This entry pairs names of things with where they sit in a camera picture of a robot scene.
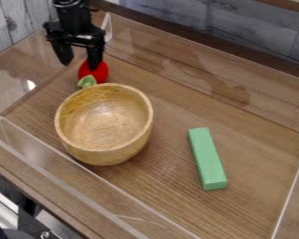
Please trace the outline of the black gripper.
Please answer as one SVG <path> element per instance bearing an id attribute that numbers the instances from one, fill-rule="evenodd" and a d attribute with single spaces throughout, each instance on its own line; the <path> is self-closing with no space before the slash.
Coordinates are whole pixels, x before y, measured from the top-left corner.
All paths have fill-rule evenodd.
<path id="1" fill-rule="evenodd" d="M 72 46 L 89 47 L 86 62 L 89 70 L 96 70 L 102 61 L 104 30 L 90 19 L 90 13 L 97 12 L 89 7 L 89 0 L 52 0 L 57 12 L 57 20 L 44 23 L 46 40 L 62 65 L 73 60 Z"/>

